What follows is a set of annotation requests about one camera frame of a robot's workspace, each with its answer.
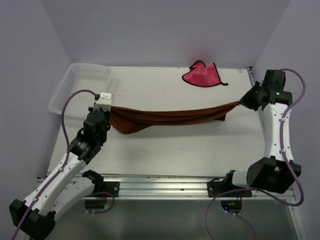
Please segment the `brown towel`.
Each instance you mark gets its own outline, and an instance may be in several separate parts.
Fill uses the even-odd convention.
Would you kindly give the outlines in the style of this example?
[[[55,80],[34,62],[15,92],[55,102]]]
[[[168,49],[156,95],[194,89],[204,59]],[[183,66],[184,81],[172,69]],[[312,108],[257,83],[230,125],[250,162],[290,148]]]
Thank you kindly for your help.
[[[113,106],[110,124],[124,135],[134,134],[152,126],[198,125],[224,121],[226,115],[239,105],[239,101],[234,101],[210,108],[177,111],[143,111]]]

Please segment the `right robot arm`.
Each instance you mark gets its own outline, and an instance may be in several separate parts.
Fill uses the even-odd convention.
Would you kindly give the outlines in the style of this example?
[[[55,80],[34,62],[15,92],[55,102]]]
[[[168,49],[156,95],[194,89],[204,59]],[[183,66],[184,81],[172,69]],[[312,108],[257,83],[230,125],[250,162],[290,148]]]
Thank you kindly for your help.
[[[262,189],[283,194],[299,177],[302,168],[294,162],[290,144],[290,114],[293,106],[291,92],[285,91],[286,73],[267,70],[262,83],[254,86],[241,98],[240,104],[261,111],[264,134],[264,153],[246,171],[232,170],[223,183],[223,192],[235,196],[241,188]]]

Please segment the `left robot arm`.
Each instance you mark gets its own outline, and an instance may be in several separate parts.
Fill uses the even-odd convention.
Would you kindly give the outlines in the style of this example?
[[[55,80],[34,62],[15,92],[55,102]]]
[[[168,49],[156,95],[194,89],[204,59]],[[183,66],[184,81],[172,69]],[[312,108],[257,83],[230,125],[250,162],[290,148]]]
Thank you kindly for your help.
[[[69,186],[77,173],[83,170],[98,154],[107,141],[111,128],[110,105],[97,103],[89,108],[89,114],[76,137],[67,141],[67,151],[49,176],[24,200],[15,199],[9,206],[15,225],[15,239],[19,231],[33,240],[46,239],[56,221],[74,204],[86,196],[103,193],[104,178],[88,170]]]

